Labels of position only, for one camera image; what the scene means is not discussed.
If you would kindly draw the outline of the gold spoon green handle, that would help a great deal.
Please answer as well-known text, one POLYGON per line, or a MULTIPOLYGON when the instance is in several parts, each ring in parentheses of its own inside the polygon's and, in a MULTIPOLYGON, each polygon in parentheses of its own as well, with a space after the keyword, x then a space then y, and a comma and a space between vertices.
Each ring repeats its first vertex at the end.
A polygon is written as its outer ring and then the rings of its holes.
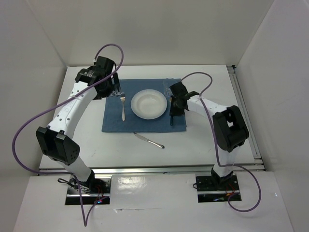
POLYGON ((169 110, 169 116, 170 116, 170 125, 173 126, 173 102, 174 102, 174 96, 171 96, 170 98, 170 110, 169 110))

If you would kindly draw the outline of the silver fork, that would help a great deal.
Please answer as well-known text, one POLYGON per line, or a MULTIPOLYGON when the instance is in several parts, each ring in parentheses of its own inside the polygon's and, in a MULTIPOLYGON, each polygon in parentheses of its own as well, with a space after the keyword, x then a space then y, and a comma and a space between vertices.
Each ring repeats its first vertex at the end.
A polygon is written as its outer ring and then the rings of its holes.
POLYGON ((120 96, 120 101, 122 103, 122 121, 125 121, 126 115, 125 115, 125 101, 126 101, 126 96, 125 94, 121 94, 120 96))

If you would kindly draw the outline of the clear drinking glass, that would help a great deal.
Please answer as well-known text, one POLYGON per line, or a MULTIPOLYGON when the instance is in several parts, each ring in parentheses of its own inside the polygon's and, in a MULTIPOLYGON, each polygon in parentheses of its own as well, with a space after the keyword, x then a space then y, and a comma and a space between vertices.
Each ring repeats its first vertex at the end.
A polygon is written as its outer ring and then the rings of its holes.
POLYGON ((170 86, 173 85, 176 82, 174 78, 166 78, 163 80, 163 88, 164 88, 164 95, 167 98, 170 98, 172 95, 172 92, 170 90, 170 86))

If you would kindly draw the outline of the blue cloth napkin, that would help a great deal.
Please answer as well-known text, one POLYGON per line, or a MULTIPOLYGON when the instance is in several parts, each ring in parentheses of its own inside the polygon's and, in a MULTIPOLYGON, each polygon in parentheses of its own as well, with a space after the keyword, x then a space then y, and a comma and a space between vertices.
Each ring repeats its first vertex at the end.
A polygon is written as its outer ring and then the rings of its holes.
POLYGON ((105 111, 102 124, 102 132, 107 133, 170 133, 186 130, 185 116, 173 118, 173 125, 170 125, 169 110, 171 102, 167 102, 167 109, 162 116, 156 119, 142 119, 136 116, 131 109, 133 96, 145 89, 154 89, 167 97, 168 87, 179 82, 180 79, 123 79, 120 86, 125 93, 125 121, 122 120, 122 103, 118 97, 106 99, 105 111))

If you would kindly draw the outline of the silver table knife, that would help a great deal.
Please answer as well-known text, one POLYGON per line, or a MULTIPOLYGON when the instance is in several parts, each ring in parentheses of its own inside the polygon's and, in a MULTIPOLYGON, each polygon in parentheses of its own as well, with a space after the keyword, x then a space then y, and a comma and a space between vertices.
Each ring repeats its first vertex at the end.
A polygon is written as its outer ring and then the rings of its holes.
POLYGON ((155 146, 157 146, 157 147, 159 147, 159 148, 161 148, 161 149, 164 149, 164 148, 165 148, 164 145, 161 145, 161 144, 159 144, 159 143, 156 143, 156 142, 154 142, 154 141, 151 141, 151 140, 147 139, 146 137, 144 137, 144 136, 142 136, 142 135, 140 135, 140 134, 138 134, 138 133, 136 133, 136 132, 134 132, 133 134, 134 134, 137 138, 139 138, 139 139, 141 139, 141 140, 143 140, 143 141, 146 141, 146 142, 148 142, 148 143, 151 143, 151 144, 153 144, 153 145, 155 145, 155 146))

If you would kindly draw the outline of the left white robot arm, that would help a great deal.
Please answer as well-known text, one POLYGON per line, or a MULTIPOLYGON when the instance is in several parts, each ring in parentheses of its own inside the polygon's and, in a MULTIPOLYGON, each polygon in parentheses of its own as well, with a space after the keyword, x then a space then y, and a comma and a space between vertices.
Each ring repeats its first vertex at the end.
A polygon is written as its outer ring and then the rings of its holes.
POLYGON ((79 189, 85 193, 104 188, 106 183, 96 179, 94 171, 80 158, 80 146, 73 140, 75 129, 91 101, 120 94, 118 74, 112 72, 112 67, 81 69, 68 103, 45 128, 38 127, 36 131, 42 153, 72 173, 79 189))

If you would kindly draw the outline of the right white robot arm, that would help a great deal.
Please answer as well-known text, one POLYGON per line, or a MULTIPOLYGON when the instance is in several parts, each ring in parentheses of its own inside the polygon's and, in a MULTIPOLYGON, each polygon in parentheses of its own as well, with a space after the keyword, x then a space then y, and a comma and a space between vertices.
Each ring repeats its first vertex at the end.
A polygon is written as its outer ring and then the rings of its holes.
POLYGON ((211 185, 222 189, 233 175, 233 165, 239 149, 249 137, 249 131, 238 106, 217 104, 201 96, 171 96, 170 123, 173 118, 193 111, 210 121, 215 146, 215 165, 211 169, 211 185))

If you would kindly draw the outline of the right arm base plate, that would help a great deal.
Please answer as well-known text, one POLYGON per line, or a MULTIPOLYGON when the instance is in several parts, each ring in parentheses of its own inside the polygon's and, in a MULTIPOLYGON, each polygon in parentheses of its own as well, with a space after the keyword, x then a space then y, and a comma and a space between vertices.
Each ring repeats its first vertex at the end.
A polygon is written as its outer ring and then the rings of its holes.
POLYGON ((234 174, 220 185, 215 184, 211 175, 198 174, 192 187, 197 191, 198 203, 220 203, 230 201, 242 201, 238 179, 234 174))

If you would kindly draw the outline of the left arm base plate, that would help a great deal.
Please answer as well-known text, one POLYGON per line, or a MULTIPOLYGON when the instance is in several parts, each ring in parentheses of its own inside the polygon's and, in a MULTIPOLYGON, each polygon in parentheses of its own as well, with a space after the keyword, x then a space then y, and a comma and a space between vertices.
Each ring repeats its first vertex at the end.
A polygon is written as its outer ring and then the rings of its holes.
POLYGON ((65 205, 80 205, 79 195, 82 194, 82 200, 84 205, 92 205, 95 201, 97 204, 110 204, 110 192, 112 179, 110 177, 101 179, 103 184, 99 187, 96 186, 94 189, 89 189, 81 185, 81 190, 79 191, 77 182, 74 178, 65 180, 59 178, 57 181, 61 184, 67 185, 67 194, 65 205))

